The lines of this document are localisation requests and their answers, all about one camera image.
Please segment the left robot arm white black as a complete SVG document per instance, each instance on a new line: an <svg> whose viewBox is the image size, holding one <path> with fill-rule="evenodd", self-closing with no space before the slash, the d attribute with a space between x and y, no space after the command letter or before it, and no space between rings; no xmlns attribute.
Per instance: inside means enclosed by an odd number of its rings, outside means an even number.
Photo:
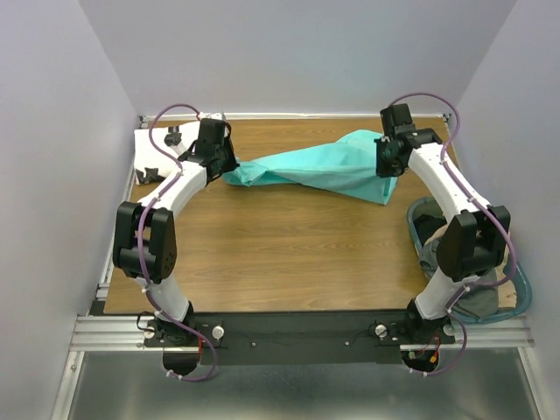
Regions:
<svg viewBox="0 0 560 420"><path fill-rule="evenodd" d="M169 127L162 147L151 136L148 139L174 166L154 191L117 208L113 264L142 287L164 336L183 346L196 333L193 305L174 276L178 259L175 219L196 193L238 164L231 125L220 113Z"/></svg>

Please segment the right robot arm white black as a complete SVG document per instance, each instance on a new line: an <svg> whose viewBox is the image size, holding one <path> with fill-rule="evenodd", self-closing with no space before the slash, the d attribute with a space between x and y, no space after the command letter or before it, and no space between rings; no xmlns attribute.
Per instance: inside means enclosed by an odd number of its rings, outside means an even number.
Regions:
<svg viewBox="0 0 560 420"><path fill-rule="evenodd" d="M437 268L424 290L407 306L398 330L411 343L428 341L449 319L466 293L490 288L485 276L511 251L511 216L492 206L447 157L433 129L419 129L407 104L380 112L383 128L376 144L376 174L394 178L413 171L429 189L447 222L437 247Z"/></svg>

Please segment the teal t shirt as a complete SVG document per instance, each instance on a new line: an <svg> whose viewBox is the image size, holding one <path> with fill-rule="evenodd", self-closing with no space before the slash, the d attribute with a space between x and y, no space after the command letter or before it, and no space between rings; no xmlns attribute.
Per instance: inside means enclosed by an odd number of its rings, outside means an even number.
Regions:
<svg viewBox="0 0 560 420"><path fill-rule="evenodd" d="M386 205L397 179L376 174L375 141L381 136L358 129L333 143L241 161L222 179L231 186L308 186Z"/></svg>

